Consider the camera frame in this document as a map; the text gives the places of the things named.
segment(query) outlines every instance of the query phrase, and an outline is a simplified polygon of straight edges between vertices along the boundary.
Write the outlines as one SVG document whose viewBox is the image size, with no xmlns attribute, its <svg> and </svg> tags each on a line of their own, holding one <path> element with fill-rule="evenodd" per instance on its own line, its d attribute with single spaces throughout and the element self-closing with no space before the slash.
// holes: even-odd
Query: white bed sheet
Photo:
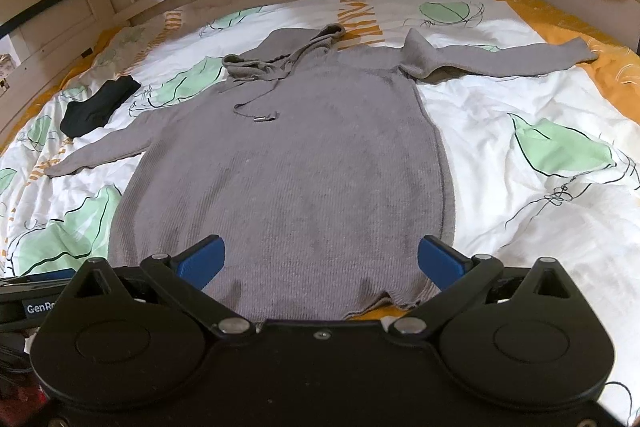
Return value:
<svg viewBox="0 0 640 427">
<path fill-rule="evenodd" d="M 437 47 L 495 50 L 543 42 L 506 3 L 494 0 L 367 3 L 374 16 L 350 23 L 375 19 L 385 41 L 377 46 L 401 46 L 412 26 Z M 183 28 L 130 72 L 140 91 L 105 128 L 63 144 L 59 125 L 68 101 L 86 100 L 115 78 L 149 48 L 164 19 L 121 31 L 0 158 L 5 275 L 78 267 L 89 254 L 106 256 L 111 216 L 140 156 L 54 180 L 39 174 L 39 164 L 126 127 L 141 111 L 178 103 L 222 80 L 225 54 L 254 48 L 277 28 L 322 28 L 337 20 L 341 8 L 340 0 L 301 0 L 233 14 L 211 26 L 204 24 L 207 10 L 183 12 Z M 453 246 L 466 255 L 492 253 L 510 266 L 530 266 L 542 255 L 558 258 L 614 341 L 610 379 L 640 396 L 640 127 L 603 99 L 578 67 L 503 80 L 437 75 L 418 89 L 442 133 L 454 181 Z M 602 402 L 626 421 L 624 391 L 607 388 Z"/>
</svg>

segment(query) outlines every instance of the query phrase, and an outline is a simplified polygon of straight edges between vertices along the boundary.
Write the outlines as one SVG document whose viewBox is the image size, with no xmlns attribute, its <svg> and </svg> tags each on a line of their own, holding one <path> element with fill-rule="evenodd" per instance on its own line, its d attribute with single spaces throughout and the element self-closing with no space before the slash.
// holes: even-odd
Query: hoodie sleeve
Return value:
<svg viewBox="0 0 640 427">
<path fill-rule="evenodd" d="M 125 129 L 112 131 L 97 142 L 78 149 L 62 162 L 45 169 L 45 174 L 50 178 L 57 178 L 83 167 L 94 168 L 144 152 L 161 133 L 177 107 L 144 112 Z"/>
</svg>

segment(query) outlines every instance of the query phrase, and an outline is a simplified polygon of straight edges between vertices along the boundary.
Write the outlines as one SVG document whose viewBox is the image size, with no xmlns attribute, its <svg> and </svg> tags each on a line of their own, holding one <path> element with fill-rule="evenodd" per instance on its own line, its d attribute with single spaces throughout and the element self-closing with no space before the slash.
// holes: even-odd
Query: drawstring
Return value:
<svg viewBox="0 0 640 427">
<path fill-rule="evenodd" d="M 254 122 L 256 124 L 259 124 L 260 122 L 272 122 L 273 120 L 275 120 L 276 118 L 278 118 L 280 116 L 280 114 L 278 112 L 274 112 L 274 113 L 270 113 L 269 115 L 262 115 L 262 116 L 258 116 L 258 115 L 247 115 L 244 113 L 240 113 L 238 110 L 240 108 L 242 108 L 243 106 L 246 106 L 247 104 L 250 104 L 252 102 L 254 102 L 254 100 L 258 100 L 260 97 L 263 97 L 269 93 L 271 93 L 276 87 L 278 87 L 278 82 L 280 82 L 279 78 L 275 78 L 273 80 L 273 86 L 271 86 L 267 91 L 265 91 L 263 94 L 258 95 L 257 97 L 254 97 L 251 100 L 247 100 L 246 102 L 241 102 L 240 104 L 236 104 L 234 106 L 234 113 L 236 115 L 240 115 L 241 117 L 247 117 L 247 118 L 253 118 Z"/>
</svg>

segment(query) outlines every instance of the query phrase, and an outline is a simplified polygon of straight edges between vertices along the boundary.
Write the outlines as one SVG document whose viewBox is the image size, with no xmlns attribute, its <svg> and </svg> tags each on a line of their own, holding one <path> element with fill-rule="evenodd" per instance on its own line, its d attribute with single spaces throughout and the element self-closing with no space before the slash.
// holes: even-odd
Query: blue gripper pad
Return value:
<svg viewBox="0 0 640 427">
<path fill-rule="evenodd" d="M 199 243 L 171 260 L 174 272 L 202 290 L 225 266 L 225 242 L 218 235 L 205 237 Z"/>
<path fill-rule="evenodd" d="M 473 261 L 432 235 L 418 245 L 418 266 L 441 290 L 446 290 L 473 267 Z"/>
</svg>

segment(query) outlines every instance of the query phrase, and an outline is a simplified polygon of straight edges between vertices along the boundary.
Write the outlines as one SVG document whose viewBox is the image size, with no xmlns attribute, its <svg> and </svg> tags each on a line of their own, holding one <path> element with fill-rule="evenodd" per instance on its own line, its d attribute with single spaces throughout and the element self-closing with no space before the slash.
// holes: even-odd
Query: ribbed knit fabric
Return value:
<svg viewBox="0 0 640 427">
<path fill-rule="evenodd" d="M 227 81 L 145 112 L 46 174 L 146 151 L 113 219 L 111 263 L 176 255 L 218 233 L 225 267 L 205 292 L 249 319 L 415 305 L 434 292 L 418 241 L 452 241 L 454 197 L 438 131 L 406 72 L 426 77 L 441 52 L 413 30 L 400 49 L 330 50 L 343 33 L 276 31 L 225 58 Z M 464 65 L 468 47 L 456 48 Z M 480 66 L 500 53 L 481 54 Z"/>
</svg>

